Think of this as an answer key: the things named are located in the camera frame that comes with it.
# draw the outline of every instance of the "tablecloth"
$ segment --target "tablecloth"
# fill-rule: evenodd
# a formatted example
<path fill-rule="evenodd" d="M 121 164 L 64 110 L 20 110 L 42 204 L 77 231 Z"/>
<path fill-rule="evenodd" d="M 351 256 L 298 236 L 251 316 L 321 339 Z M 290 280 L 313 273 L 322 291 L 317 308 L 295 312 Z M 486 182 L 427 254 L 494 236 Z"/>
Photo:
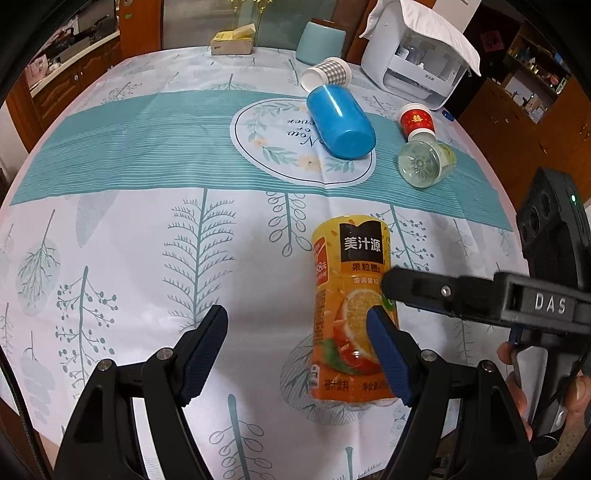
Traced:
<path fill-rule="evenodd" d="M 372 215 L 390 227 L 395 265 L 527 272 L 496 190 L 448 120 L 434 114 L 458 168 L 413 189 L 396 165 L 404 138 L 394 120 L 406 101 L 354 66 L 350 89 L 378 141 L 365 158 L 339 161 L 307 112 L 305 67 L 268 48 L 129 59 L 31 154 L 0 210 L 0 342 L 50 440 L 60 443 L 98 360 L 144 361 L 222 304 L 228 337 L 185 408 L 214 478 L 365 476 L 385 467 L 408 409 L 311 399 L 314 229 Z M 508 336 L 404 305 L 398 315 L 422 348 L 468 365 L 496 360 Z M 0 395 L 11 401 L 3 380 Z M 142 401 L 134 404 L 150 478 L 161 478 Z M 447 431 L 456 416 L 451 403 Z"/>

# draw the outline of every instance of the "blue gripper pad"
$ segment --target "blue gripper pad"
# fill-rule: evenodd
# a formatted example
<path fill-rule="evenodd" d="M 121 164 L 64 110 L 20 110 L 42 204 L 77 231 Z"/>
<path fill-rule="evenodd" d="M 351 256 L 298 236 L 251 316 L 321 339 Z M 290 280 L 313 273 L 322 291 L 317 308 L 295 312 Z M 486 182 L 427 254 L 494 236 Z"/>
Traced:
<path fill-rule="evenodd" d="M 196 330 L 183 335 L 189 340 L 183 343 L 177 360 L 184 363 L 183 385 L 177 396 L 180 406 L 186 406 L 201 393 L 227 332 L 228 314 L 223 307 L 214 305 Z"/>
<path fill-rule="evenodd" d="M 385 316 L 384 320 L 386 322 L 392 322 L 382 307 L 373 307 L 368 311 L 367 332 L 369 341 L 378 356 L 390 390 L 402 400 L 402 403 L 408 406 L 414 401 L 415 397 L 410 388 L 408 365 L 382 322 L 381 316 Z"/>

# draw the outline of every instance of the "blue cup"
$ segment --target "blue cup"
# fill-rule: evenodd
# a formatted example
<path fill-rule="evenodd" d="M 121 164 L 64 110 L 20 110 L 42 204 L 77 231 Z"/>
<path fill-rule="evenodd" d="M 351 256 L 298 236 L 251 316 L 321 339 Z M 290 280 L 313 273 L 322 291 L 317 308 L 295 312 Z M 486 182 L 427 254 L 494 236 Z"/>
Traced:
<path fill-rule="evenodd" d="M 330 153 L 343 160 L 355 160 L 375 148 L 375 131 L 367 115 L 341 85 L 322 85 L 306 102 L 320 138 Z"/>
<path fill-rule="evenodd" d="M 316 65 L 328 57 L 340 58 L 346 33 L 338 28 L 308 22 L 297 45 L 295 57 L 308 65 Z"/>

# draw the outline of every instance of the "juice bottle label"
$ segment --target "juice bottle label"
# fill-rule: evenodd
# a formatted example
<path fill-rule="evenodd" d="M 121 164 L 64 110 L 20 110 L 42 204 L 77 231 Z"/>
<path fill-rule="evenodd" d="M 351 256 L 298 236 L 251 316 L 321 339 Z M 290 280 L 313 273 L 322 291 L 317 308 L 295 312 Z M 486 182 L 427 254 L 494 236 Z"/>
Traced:
<path fill-rule="evenodd" d="M 309 383 L 319 400 L 350 403 L 393 397 L 366 332 L 368 310 L 395 306 L 380 289 L 390 268 L 389 229 L 381 220 L 353 215 L 329 220 L 312 237 L 316 308 Z"/>

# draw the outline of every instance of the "finger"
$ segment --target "finger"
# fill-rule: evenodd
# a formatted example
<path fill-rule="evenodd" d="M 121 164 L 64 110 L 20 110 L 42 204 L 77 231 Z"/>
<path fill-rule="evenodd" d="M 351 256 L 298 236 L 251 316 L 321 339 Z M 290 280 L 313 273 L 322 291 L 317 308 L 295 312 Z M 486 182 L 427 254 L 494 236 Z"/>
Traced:
<path fill-rule="evenodd" d="M 564 406 L 568 411 L 584 413 L 591 400 L 591 378 L 581 375 L 572 382 L 564 396 Z"/>
<path fill-rule="evenodd" d="M 521 417 L 521 421 L 523 422 L 523 426 L 525 427 L 525 434 L 527 435 L 527 439 L 531 440 L 531 437 L 534 434 L 533 430 L 523 417 Z"/>
<path fill-rule="evenodd" d="M 503 362 L 505 365 L 513 364 L 513 360 L 511 359 L 511 352 L 513 351 L 513 348 L 514 346 L 511 345 L 509 342 L 504 342 L 496 350 L 496 354 L 498 355 L 499 360 Z"/>
<path fill-rule="evenodd" d="M 569 413 L 566 428 L 570 429 L 583 421 L 585 410 L 591 401 L 591 378 L 580 376 L 572 382 L 564 397 L 564 406 Z"/>
<path fill-rule="evenodd" d="M 517 405 L 517 410 L 519 411 L 519 416 L 523 417 L 525 415 L 525 411 L 527 410 L 527 397 L 523 393 L 523 390 L 517 386 L 515 382 L 515 372 L 511 372 L 507 376 L 507 388 L 509 388 L 509 393 Z"/>

